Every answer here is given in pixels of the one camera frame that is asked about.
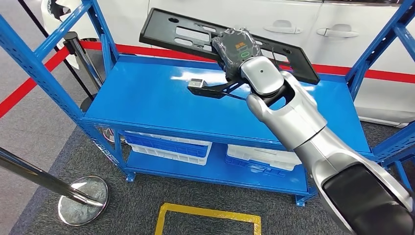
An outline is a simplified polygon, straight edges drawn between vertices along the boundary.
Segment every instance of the red barrier tape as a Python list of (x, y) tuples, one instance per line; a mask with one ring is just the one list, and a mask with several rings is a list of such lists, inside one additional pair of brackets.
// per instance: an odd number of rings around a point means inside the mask
[[(85, 49), (101, 50), (101, 43), (99, 42), (81, 42), (82, 46)], [(136, 47), (136, 46), (126, 46), (126, 45), (116, 45), (116, 48), (119, 52), (128, 53), (128, 54), (140, 54), (140, 55), (152, 55), (160, 56), (167, 58), (175, 59), (185, 59), (185, 60), (196, 60), (196, 61), (206, 61), (206, 62), (215, 62), (213, 60), (205, 59), (199, 56), (189, 55), (173, 50), (165, 50), (158, 48), (148, 48), (148, 47)], [(349, 67), (340, 67), (340, 66), (331, 66), (331, 65), (313, 65), (313, 68), (318, 73), (328, 73), (336, 75), (346, 75), (351, 68)], [(394, 81), (394, 82), (406, 82), (406, 83), (415, 83), (415, 75), (399, 73), (399, 72), (387, 72), (387, 71), (378, 71), (378, 70), (368, 70), (365, 77)]]
[[(81, 45), (85, 49), (92, 50), (102, 50), (101, 43), (99, 42), (85, 42), (81, 41)], [(203, 57), (189, 55), (182, 52), (177, 52), (173, 50), (165, 50), (158, 48), (148, 48), (148, 47), (136, 47), (128, 45), (116, 45), (116, 48), (119, 52), (128, 53), (128, 54), (140, 54), (140, 55), (149, 55), (149, 56), (159, 56), (166, 58), (174, 59), (184, 59), (184, 60), (195, 60), (195, 61), (204, 61), (204, 62), (215, 62)], [(58, 66), (67, 56), (69, 55), (66, 47), (58, 51), (51, 59), (45, 63), (45, 67), (52, 71)], [(328, 73), (336, 75), (346, 75), (350, 70), (348, 67), (340, 66), (330, 66), (330, 65), (313, 65), (314, 70), (318, 73)], [(394, 82), (406, 82), (406, 83), (415, 83), (415, 75), (398, 73), (398, 72), (387, 72), (387, 71), (378, 71), (378, 70), (368, 70), (365, 77), (394, 81)], [(36, 83), (32, 78), (28, 78), (23, 82), (12, 94), (9, 95), (5, 100), (0, 103), (0, 118), (4, 116), (13, 106), (15, 106), (25, 95), (27, 95), (34, 87)]]
[[(67, 56), (69, 51), (66, 47), (59, 50), (46, 63), (47, 70), (52, 71), (58, 66)], [(36, 87), (36, 82), (30, 77), (23, 82), (12, 94), (0, 103), (0, 118), (4, 116), (11, 108), (13, 108), (24, 96), (26, 96), (33, 88)]]

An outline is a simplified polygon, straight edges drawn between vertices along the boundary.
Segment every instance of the stanchion post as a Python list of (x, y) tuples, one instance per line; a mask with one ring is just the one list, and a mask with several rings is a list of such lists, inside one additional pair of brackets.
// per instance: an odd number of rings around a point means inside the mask
[(59, 217), (79, 226), (94, 220), (109, 201), (107, 184), (97, 176), (87, 176), (71, 185), (0, 147), (0, 166), (59, 195)]
[(88, 76), (95, 84), (96, 89), (99, 90), (104, 82), (101, 79), (101, 76), (99, 75), (95, 66), (93, 65), (91, 58), (79, 43), (78, 34), (76, 32), (68, 32), (65, 35), (64, 39), (64, 45), (66, 45), (68, 48), (69, 53), (74, 54), (76, 57), (78, 57), (82, 66), (84, 66), (86, 69)]

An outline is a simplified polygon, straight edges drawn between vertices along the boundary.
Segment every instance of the white car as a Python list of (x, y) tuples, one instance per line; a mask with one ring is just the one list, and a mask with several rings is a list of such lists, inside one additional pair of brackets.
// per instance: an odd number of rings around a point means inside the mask
[[(317, 72), (341, 73), (353, 66), (395, 13), (401, 0), (392, 1), (98, 0), (98, 3), (117, 44), (150, 47), (138, 39), (149, 10), (156, 7), (229, 27), (243, 26), (253, 34), (300, 46)], [(80, 2), (43, 0), (42, 16), (47, 32), (53, 32)], [(410, 23), (408, 30), (415, 34), (415, 23)], [(80, 39), (98, 38), (87, 15), (72, 31)], [(70, 63), (78, 67), (74, 57), (69, 57)], [(396, 39), (363, 80), (355, 100), (361, 120), (396, 127), (415, 120), (414, 65)]]

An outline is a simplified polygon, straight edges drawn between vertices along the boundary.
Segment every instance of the blue shelf surface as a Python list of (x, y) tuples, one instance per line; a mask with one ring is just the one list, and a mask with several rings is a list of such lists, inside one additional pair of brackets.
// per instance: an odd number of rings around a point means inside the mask
[(304, 168), (299, 165), (284, 178), (253, 173), (249, 168), (227, 164), (226, 144), (214, 143), (206, 165), (189, 164), (131, 151), (127, 169), (136, 173), (168, 176), (207, 183), (308, 195)]
[[(225, 82), (215, 63), (121, 55), (83, 120), (121, 130), (284, 150), (245, 101), (193, 95), (187, 90), (192, 78), (209, 85)], [(354, 150), (371, 153), (344, 77), (320, 78), (318, 85), (303, 85), (329, 128)], [(247, 96), (249, 90), (242, 86), (233, 94)]]

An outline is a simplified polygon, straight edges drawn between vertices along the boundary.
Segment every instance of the lower shelf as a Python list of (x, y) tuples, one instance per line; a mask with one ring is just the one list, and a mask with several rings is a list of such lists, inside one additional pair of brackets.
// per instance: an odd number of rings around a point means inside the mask
[(262, 175), (225, 162), (226, 144), (214, 143), (206, 165), (189, 164), (131, 151), (127, 170), (136, 173), (253, 188), (296, 195), (308, 195), (305, 170), (301, 165), (285, 177)]

